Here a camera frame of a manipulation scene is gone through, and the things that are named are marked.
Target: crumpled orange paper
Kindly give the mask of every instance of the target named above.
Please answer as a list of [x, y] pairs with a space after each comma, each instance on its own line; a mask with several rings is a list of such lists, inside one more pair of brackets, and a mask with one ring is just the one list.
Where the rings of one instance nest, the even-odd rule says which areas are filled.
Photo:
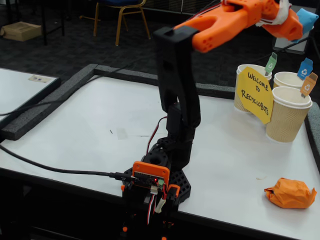
[[315, 201], [317, 192], [303, 181], [280, 178], [274, 187], [264, 190], [270, 202], [285, 209], [306, 209]]

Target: paper cup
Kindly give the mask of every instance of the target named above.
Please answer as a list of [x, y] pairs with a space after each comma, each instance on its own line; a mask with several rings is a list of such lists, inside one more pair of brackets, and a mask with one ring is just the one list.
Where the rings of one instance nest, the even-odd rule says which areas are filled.
[[276, 87], [272, 93], [275, 100], [289, 106], [302, 108], [309, 106], [311, 102], [310, 96], [301, 97], [299, 89], [289, 86]]
[[[250, 113], [247, 109], [245, 109], [245, 107], [242, 105], [242, 102], [240, 100], [240, 97], [237, 94], [237, 87], [238, 87], [238, 78], [239, 78], [239, 74], [246, 68], [246, 67], [250, 67], [253, 68], [254, 70], [256, 70], [257, 72], [259, 72], [261, 75], [265, 75], [266, 71], [265, 71], [265, 67], [264, 66], [259, 66], [259, 65], [254, 65], [254, 64], [242, 64], [240, 66], [238, 66], [237, 70], [236, 70], [236, 81], [235, 81], [235, 93], [234, 93], [234, 107], [238, 110], [240, 110], [243, 113]], [[270, 79], [272, 78], [272, 72], [270, 72], [268, 74], [268, 76], [265, 76], [266, 79], [270, 82]]]
[[294, 92], [292, 89], [295, 88], [280, 86], [272, 90], [274, 104], [271, 121], [266, 125], [266, 135], [281, 143], [295, 140], [313, 104], [311, 99], [300, 101], [299, 98], [305, 98], [301, 97], [298, 89]]
[[291, 87], [301, 89], [304, 81], [297, 76], [295, 72], [281, 71], [274, 75], [273, 88], [276, 87]]

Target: blue tape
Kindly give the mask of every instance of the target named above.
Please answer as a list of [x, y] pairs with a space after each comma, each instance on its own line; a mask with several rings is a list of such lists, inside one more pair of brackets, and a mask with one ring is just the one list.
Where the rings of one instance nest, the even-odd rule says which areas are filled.
[[299, 22], [303, 26], [303, 29], [302, 29], [303, 34], [310, 32], [312, 30], [312, 28], [314, 27], [315, 22], [319, 18], [319, 16], [317, 14], [309, 12], [303, 8], [301, 8], [296, 14], [299, 17]]

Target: circuit board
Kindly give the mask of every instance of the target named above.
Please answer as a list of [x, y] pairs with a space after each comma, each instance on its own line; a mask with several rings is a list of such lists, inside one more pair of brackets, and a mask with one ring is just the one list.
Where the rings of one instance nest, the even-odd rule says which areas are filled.
[[134, 184], [145, 188], [151, 188], [151, 186], [156, 186], [157, 188], [162, 189], [165, 181], [163, 177], [145, 174], [138, 171], [134, 173], [134, 177], [137, 178], [134, 181]]

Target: orange robot claw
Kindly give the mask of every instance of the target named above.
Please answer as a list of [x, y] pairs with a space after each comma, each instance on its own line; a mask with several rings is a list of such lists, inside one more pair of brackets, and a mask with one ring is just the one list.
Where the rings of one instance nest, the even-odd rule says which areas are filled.
[[[227, 0], [221, 7], [208, 11], [177, 25], [175, 29], [189, 26], [199, 30], [193, 36], [192, 45], [199, 52], [206, 53], [228, 42], [261, 19], [272, 21], [279, 11], [279, 4], [274, 0]], [[279, 25], [262, 25], [270, 34], [289, 41], [303, 36], [303, 26], [297, 14], [289, 9], [286, 21]]]

